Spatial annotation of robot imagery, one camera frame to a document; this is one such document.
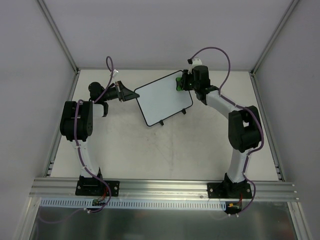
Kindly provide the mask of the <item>green whiteboard eraser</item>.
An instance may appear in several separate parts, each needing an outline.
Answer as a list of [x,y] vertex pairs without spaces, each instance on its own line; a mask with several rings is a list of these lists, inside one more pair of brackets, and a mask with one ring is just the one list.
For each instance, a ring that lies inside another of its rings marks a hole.
[[182,81],[182,78],[181,77],[177,77],[175,79],[175,82],[176,82],[176,90],[177,91],[182,91],[183,90],[183,81]]

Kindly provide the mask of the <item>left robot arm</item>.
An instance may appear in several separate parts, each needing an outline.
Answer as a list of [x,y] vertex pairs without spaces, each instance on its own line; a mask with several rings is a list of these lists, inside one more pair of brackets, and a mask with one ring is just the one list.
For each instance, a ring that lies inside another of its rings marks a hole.
[[60,133],[74,148],[80,165],[80,181],[89,180],[87,189],[93,195],[104,191],[101,168],[94,157],[91,140],[94,121],[105,118],[109,111],[107,101],[118,99],[121,102],[137,99],[140,95],[124,86],[121,81],[104,88],[98,82],[88,86],[89,100],[66,101],[60,120]]

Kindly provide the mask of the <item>small black-framed whiteboard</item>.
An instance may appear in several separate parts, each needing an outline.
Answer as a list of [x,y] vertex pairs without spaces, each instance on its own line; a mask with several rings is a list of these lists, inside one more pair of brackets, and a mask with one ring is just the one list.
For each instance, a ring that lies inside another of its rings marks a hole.
[[139,95],[136,101],[148,127],[162,125],[164,120],[178,113],[185,114],[193,105],[189,91],[176,90],[176,79],[182,75],[183,71],[178,70],[134,90]]

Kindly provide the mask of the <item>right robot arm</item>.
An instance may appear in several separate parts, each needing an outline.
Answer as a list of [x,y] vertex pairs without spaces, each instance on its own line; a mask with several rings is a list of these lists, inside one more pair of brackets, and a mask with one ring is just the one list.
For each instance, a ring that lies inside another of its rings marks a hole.
[[211,84],[207,66],[198,65],[191,70],[183,70],[176,80],[178,91],[194,91],[196,98],[204,105],[217,110],[228,121],[228,140],[232,146],[229,169],[218,185],[207,184],[209,198],[239,199],[251,198],[251,189],[246,171],[251,153],[263,146],[264,136],[255,106],[243,107]]

